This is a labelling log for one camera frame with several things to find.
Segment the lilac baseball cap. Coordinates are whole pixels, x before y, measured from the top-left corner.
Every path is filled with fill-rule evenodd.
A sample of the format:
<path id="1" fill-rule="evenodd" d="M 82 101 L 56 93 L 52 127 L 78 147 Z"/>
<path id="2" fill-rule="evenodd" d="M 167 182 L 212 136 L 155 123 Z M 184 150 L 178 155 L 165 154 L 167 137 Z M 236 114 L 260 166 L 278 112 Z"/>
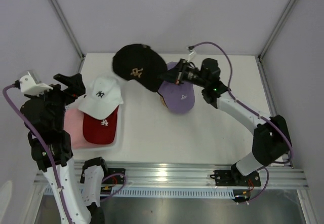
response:
<path id="1" fill-rule="evenodd" d="M 175 85 L 163 81 L 157 93 L 172 113 L 186 114 L 194 107 L 195 93 L 193 84 L 189 82 Z"/>

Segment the white baseball cap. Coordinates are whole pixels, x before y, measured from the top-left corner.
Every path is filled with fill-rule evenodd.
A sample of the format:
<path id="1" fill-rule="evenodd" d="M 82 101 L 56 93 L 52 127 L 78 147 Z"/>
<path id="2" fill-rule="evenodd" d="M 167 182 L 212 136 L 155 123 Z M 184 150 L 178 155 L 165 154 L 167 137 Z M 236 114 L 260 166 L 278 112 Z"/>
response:
<path id="1" fill-rule="evenodd" d="M 92 118 L 102 120 L 110 116 L 123 103 L 117 79 L 99 76 L 90 83 L 78 109 Z"/>

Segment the black baseball cap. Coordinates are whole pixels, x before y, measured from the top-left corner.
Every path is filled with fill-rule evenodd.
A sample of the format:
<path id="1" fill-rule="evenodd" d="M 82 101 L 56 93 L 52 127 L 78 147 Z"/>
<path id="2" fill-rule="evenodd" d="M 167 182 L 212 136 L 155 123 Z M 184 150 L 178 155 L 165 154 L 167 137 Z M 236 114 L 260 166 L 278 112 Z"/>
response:
<path id="1" fill-rule="evenodd" d="M 157 92 L 163 83 L 160 74 L 167 71 L 162 57 L 144 44 L 130 44 L 116 52 L 112 70 L 126 81 L 135 80 L 151 92 Z"/>

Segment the red LA baseball cap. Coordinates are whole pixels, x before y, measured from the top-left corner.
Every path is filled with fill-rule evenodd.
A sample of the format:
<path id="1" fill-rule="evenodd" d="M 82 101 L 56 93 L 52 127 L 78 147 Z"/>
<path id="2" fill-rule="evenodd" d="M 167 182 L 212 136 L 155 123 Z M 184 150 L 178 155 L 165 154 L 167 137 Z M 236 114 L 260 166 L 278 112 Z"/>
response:
<path id="1" fill-rule="evenodd" d="M 85 140 L 97 145 L 112 144 L 116 135 L 118 109 L 119 107 L 102 120 L 84 114 L 83 135 Z"/>

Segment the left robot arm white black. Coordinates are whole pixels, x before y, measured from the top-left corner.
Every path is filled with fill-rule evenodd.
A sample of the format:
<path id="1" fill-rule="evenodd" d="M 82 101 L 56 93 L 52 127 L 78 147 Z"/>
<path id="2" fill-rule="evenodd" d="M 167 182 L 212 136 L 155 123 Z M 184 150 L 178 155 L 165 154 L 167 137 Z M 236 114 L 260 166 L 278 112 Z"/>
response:
<path id="1" fill-rule="evenodd" d="M 82 75 L 56 74 L 54 79 L 58 84 L 46 85 L 31 72 L 19 79 L 28 97 L 20 115 L 29 129 L 32 158 L 53 191 L 61 223 L 104 223 L 100 192 L 109 170 L 102 158 L 90 159 L 77 180 L 70 135 L 64 130 L 66 106 L 86 91 Z"/>

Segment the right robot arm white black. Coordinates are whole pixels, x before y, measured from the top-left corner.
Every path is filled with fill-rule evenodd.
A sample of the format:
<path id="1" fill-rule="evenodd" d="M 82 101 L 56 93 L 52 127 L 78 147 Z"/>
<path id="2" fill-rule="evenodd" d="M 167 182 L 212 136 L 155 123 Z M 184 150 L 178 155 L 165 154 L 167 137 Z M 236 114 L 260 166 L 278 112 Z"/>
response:
<path id="1" fill-rule="evenodd" d="M 252 133 L 251 152 L 230 168 L 231 181 L 235 186 L 240 186 L 252 180 L 258 170 L 291 153 L 292 144 L 286 120 L 282 116 L 264 116 L 245 105 L 232 94 L 228 85 L 221 82 L 220 73 L 215 59 L 204 59 L 200 68 L 180 59 L 159 78 L 177 86 L 189 82 L 202 87 L 201 93 L 207 104 L 227 113 Z"/>

